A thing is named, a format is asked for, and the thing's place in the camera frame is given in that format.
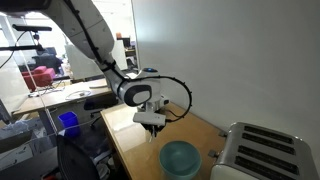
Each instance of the blue bin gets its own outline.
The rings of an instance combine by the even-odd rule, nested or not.
[[[64,135],[67,137],[76,137],[80,134],[80,128],[79,128],[79,123],[78,123],[78,118],[77,115],[73,112],[66,112],[64,114],[61,114],[60,116],[58,116],[58,118],[60,119],[64,129],[65,133]]]

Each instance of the teal bowl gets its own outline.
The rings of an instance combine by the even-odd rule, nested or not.
[[[201,167],[199,151],[190,143],[172,141],[160,150],[160,165],[172,180],[192,179]]]

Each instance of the office chair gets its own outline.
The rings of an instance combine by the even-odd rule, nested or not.
[[[87,99],[84,103],[83,109],[84,110],[97,110],[90,113],[90,117],[93,118],[95,114],[100,113],[101,110],[110,108],[112,106],[115,106],[118,104],[118,99],[115,94],[106,94],[99,97],[93,97],[90,99]],[[101,115],[97,117],[90,125],[91,129],[94,129],[94,124],[101,119]]]
[[[57,136],[57,156],[59,170],[64,180],[100,180],[90,157],[61,135]]]

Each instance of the toaster slot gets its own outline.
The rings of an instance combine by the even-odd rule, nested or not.
[[[253,141],[253,142],[262,144],[262,145],[265,145],[265,146],[269,146],[269,147],[274,148],[274,149],[278,149],[280,151],[283,151],[283,152],[286,152],[286,153],[289,153],[289,154],[292,154],[292,155],[295,154],[295,150],[292,147],[285,146],[285,145],[270,141],[268,139],[264,139],[264,138],[261,138],[261,137],[258,137],[258,136],[254,136],[254,135],[250,135],[250,134],[247,134],[247,133],[243,133],[242,134],[242,138],[243,139],[247,139],[249,141]]]
[[[261,164],[252,162],[252,161],[245,159],[241,156],[236,156],[235,164],[242,166],[248,170],[251,170],[255,173],[258,173],[258,174],[265,176],[265,177],[272,179],[272,180],[294,180],[291,177],[288,177],[282,173],[279,173],[279,172],[274,171],[270,168],[267,168]]]
[[[266,136],[266,137],[269,137],[269,138],[272,138],[272,139],[276,139],[276,140],[279,140],[279,141],[282,141],[282,142],[285,142],[285,143],[288,143],[288,144],[293,144],[292,138],[285,137],[283,135],[275,134],[275,133],[272,133],[272,132],[268,132],[268,131],[265,131],[265,130],[262,130],[262,129],[258,129],[258,128],[254,128],[254,127],[250,127],[250,126],[245,126],[244,130],[248,131],[248,132],[255,133],[255,134],[259,134],[259,135],[262,135],[262,136]]]
[[[288,172],[291,172],[293,174],[299,175],[299,169],[296,165],[288,163],[288,162],[283,161],[281,159],[275,158],[275,157],[270,156],[268,154],[264,154],[262,152],[253,150],[253,149],[245,147],[245,146],[239,146],[238,152],[245,154],[247,156],[253,157],[255,159],[259,159],[260,161],[274,165],[278,168],[281,168],[281,169],[286,170]]]

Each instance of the gray machine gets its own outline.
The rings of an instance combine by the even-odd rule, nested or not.
[[[319,180],[302,139],[246,123],[233,124],[225,136],[211,180]]]

